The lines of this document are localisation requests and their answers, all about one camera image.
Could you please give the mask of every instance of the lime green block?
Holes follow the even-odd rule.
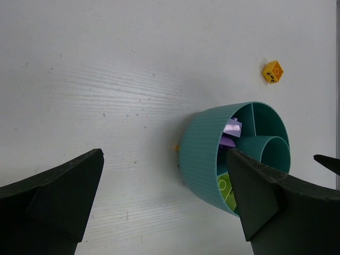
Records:
[[[218,177],[218,187],[222,194],[223,200],[227,203],[229,208],[234,211],[236,208],[236,201],[228,174]]]

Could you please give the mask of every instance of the plastic toy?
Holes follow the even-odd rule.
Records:
[[[229,137],[221,137],[221,140],[219,141],[219,144],[223,145],[223,146],[230,147],[230,148],[235,148],[236,147],[235,142],[231,138],[229,138]]]
[[[221,191],[221,195],[223,200],[227,203],[232,211],[236,209],[236,202],[234,191],[232,189],[232,184],[230,182],[230,178],[228,174],[224,174],[218,177],[218,187]]]
[[[223,133],[230,134],[234,137],[241,137],[242,123],[237,118],[228,120]]]
[[[267,64],[262,74],[269,83],[277,83],[280,81],[283,72],[280,63],[275,60]]]

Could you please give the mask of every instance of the white surface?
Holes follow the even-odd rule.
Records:
[[[335,187],[336,3],[0,2],[0,185],[102,148],[76,254],[249,254],[239,219],[195,197],[173,148],[194,113],[258,100],[281,115],[291,174]],[[285,74],[261,76],[278,59]]]

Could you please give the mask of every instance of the teal cylindrical container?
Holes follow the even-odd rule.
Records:
[[[232,117],[242,123],[236,148],[256,160],[289,173],[291,157],[286,128],[268,105],[249,102],[219,106],[199,113],[181,141],[180,168],[189,189],[205,202],[237,215],[225,202],[218,178],[228,172],[225,160],[217,161],[218,146]]]

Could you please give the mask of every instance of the yellow cube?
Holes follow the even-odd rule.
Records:
[[[262,74],[269,83],[276,83],[281,79],[283,69],[280,66],[280,63],[275,60],[267,64]]]

